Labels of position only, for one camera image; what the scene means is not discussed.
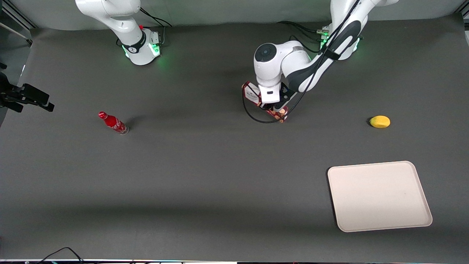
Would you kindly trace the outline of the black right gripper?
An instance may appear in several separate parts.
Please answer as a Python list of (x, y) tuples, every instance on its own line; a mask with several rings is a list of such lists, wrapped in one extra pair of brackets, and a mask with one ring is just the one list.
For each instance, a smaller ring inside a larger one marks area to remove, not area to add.
[(41, 107), (48, 112), (53, 112), (54, 110), (55, 105), (49, 102), (49, 94), (29, 84), (23, 84), (22, 86), (13, 85), (7, 76), (1, 72), (0, 107), (21, 113), (24, 107), (22, 105), (24, 97), (33, 101), (35, 106)]

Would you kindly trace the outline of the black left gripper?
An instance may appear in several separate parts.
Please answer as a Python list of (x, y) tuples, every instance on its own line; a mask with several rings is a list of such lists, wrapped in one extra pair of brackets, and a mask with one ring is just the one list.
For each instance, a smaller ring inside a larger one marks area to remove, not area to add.
[(280, 102), (277, 103), (261, 103), (260, 108), (264, 111), (275, 111), (280, 112), (283, 108), (287, 107), (290, 103), (290, 100), (297, 95), (297, 92), (288, 88), (288, 86), (281, 82), (280, 86)]

